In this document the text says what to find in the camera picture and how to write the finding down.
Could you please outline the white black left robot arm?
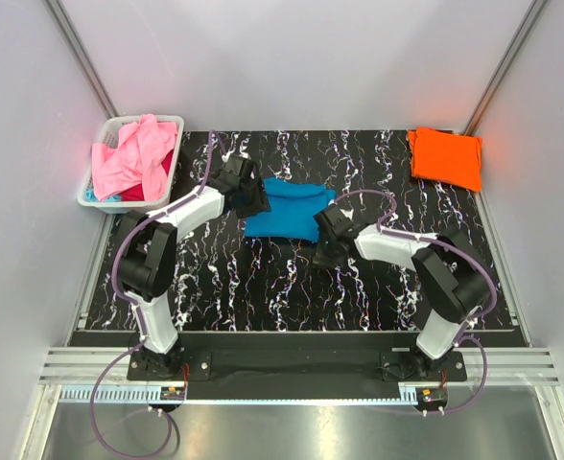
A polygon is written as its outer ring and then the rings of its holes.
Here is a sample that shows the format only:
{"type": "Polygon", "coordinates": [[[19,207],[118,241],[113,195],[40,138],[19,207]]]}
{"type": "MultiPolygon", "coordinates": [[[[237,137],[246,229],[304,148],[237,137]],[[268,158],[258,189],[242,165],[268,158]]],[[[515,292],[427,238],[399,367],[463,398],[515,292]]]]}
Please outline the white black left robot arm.
{"type": "Polygon", "coordinates": [[[185,370],[168,300],[178,243],[229,212],[244,219],[269,209],[255,161],[231,154],[186,196],[160,210],[130,211],[123,216],[112,276],[138,326],[139,339],[131,352],[133,368],[164,380],[181,377],[185,370]]]}

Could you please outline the blue t-shirt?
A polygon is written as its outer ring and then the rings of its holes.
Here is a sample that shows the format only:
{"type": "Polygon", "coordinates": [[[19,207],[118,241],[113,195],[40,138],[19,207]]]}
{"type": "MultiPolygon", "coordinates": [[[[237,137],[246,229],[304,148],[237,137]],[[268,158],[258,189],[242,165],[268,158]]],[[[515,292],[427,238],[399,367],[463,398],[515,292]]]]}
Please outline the blue t-shirt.
{"type": "Polygon", "coordinates": [[[316,243],[315,215],[336,198],[336,192],[324,185],[293,184],[275,177],[265,179],[264,186],[270,210],[246,218],[245,236],[316,243]]]}

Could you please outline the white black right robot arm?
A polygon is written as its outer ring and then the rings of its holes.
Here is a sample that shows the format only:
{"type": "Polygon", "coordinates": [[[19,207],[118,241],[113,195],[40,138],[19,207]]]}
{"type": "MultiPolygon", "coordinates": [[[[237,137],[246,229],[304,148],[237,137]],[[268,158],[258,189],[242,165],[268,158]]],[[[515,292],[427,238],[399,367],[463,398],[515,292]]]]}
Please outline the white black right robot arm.
{"type": "Polygon", "coordinates": [[[497,289],[486,264],[457,228],[440,234],[358,223],[331,204],[315,215],[318,240],[314,264],[340,266],[349,257],[404,267],[418,277],[431,308],[410,350],[383,365],[395,380],[431,380],[471,321],[497,305],[497,289]]]}

